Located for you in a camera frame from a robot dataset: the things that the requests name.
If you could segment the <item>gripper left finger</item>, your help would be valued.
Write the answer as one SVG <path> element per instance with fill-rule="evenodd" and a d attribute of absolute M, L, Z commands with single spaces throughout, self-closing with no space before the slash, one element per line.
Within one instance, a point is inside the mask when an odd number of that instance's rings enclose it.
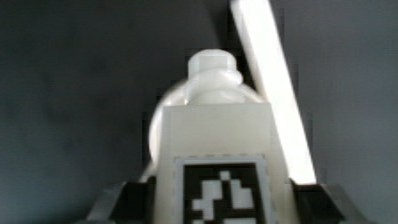
<path fill-rule="evenodd" d="M 103 190 L 82 224 L 153 224 L 156 178 Z"/>

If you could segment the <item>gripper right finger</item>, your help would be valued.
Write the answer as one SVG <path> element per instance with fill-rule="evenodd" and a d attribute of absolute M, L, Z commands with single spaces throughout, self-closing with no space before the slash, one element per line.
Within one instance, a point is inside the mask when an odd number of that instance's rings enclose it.
<path fill-rule="evenodd" d="M 337 186 L 291 182 L 300 224 L 361 224 L 362 215 Z"/>

